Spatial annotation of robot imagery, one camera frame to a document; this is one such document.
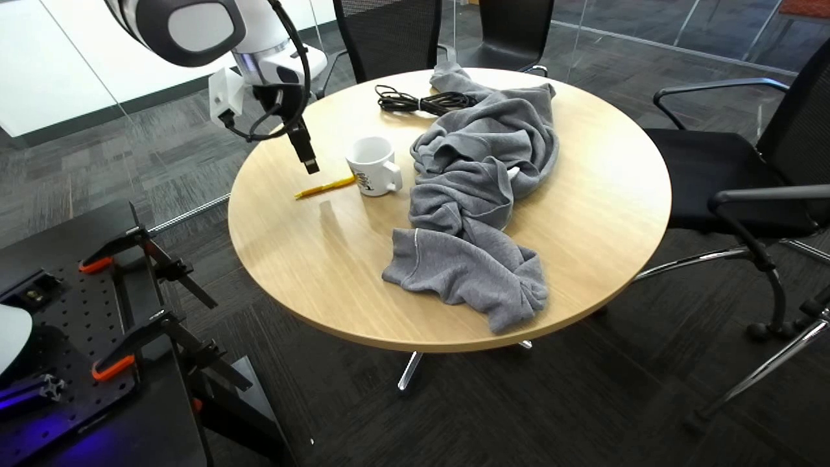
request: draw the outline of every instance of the white mug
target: white mug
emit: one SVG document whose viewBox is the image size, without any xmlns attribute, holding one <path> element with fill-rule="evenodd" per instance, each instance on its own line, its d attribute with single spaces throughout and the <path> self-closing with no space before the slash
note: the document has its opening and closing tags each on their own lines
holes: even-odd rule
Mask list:
<svg viewBox="0 0 830 467">
<path fill-rule="evenodd" d="M 347 167 L 360 180 L 367 198 L 396 191 L 402 186 L 399 167 L 394 163 L 391 143 L 383 137 L 360 137 L 346 154 Z"/>
</svg>

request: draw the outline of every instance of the chair armrest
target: chair armrest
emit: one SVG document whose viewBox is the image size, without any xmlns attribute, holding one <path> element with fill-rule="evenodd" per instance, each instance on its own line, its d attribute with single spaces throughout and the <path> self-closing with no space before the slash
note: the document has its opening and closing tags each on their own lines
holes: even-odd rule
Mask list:
<svg viewBox="0 0 830 467">
<path fill-rule="evenodd" d="M 749 85 L 759 85 L 759 89 L 776 89 L 782 94 L 789 90 L 785 83 L 772 81 L 772 79 L 736 79 L 736 81 L 710 81 L 710 83 L 692 83 L 692 85 L 673 85 L 673 89 L 661 89 L 653 94 L 653 107 L 661 110 L 678 131 L 686 131 L 686 125 L 665 107 L 667 97 L 678 97 L 678 94 L 699 94 L 699 90 L 718 90 L 718 89 L 749 89 Z"/>
<path fill-rule="evenodd" d="M 776 271 L 772 259 L 763 252 L 752 232 L 723 211 L 726 203 L 805 203 L 830 201 L 830 184 L 801 186 L 759 186 L 759 190 L 722 190 L 709 201 L 709 208 L 748 245 L 757 271 Z"/>
<path fill-rule="evenodd" d="M 332 81 L 332 76 L 335 76 L 335 66 L 343 59 L 343 55 L 347 55 L 347 51 L 346 51 L 346 49 L 337 49 L 337 51 L 332 55 L 332 62 L 329 62 L 329 67 L 326 67 L 326 72 L 325 72 L 325 79 L 321 79 L 321 89 L 313 94 L 313 98 L 325 98 L 325 97 L 326 97 L 329 81 Z"/>
<path fill-rule="evenodd" d="M 800 203 L 800 201 L 830 201 L 830 184 L 722 190 L 710 198 L 710 208 L 718 208 L 726 203 Z"/>
</svg>

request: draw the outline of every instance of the pencil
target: pencil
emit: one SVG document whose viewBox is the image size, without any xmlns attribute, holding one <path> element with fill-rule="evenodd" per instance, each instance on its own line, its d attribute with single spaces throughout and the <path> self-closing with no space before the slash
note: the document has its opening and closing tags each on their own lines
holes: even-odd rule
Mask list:
<svg viewBox="0 0 830 467">
<path fill-rule="evenodd" d="M 317 195 L 335 191 L 343 186 L 352 186 L 356 181 L 357 181 L 357 177 L 346 177 L 346 180 L 335 180 L 329 184 L 309 186 L 309 190 L 299 191 L 295 201 L 307 201 L 307 198 L 317 198 Z"/>
</svg>

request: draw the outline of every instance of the gray cloth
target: gray cloth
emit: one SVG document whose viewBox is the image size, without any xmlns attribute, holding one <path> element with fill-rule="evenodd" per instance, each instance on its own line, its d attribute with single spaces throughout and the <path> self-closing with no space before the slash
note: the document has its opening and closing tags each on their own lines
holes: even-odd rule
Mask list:
<svg viewBox="0 0 830 467">
<path fill-rule="evenodd" d="M 460 66 L 438 62 L 434 89 L 483 102 L 444 114 L 416 140 L 416 232 L 394 232 L 383 280 L 468 304 L 488 315 L 492 332 L 507 332 L 548 304 L 538 254 L 516 246 L 503 228 L 514 203 L 552 171 L 552 85 L 492 90 L 472 83 Z"/>
<path fill-rule="evenodd" d="M 540 256 L 486 224 L 468 217 L 462 237 L 394 232 L 391 242 L 394 263 L 383 280 L 469 304 L 488 315 L 492 332 L 533 320 L 548 304 Z"/>
</svg>

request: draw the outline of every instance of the white wall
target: white wall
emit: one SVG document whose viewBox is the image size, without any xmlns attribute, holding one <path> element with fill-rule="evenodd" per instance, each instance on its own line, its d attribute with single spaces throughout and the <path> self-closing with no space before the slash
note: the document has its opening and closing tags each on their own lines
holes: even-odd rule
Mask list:
<svg viewBox="0 0 830 467">
<path fill-rule="evenodd" d="M 0 128 L 9 134 L 111 107 L 37 0 L 0 3 Z"/>
<path fill-rule="evenodd" d="M 335 18 L 332 0 L 284 0 L 295 29 Z M 140 48 L 105 0 L 0 3 L 0 128 L 20 137 L 234 66 L 177 67 Z"/>
</svg>

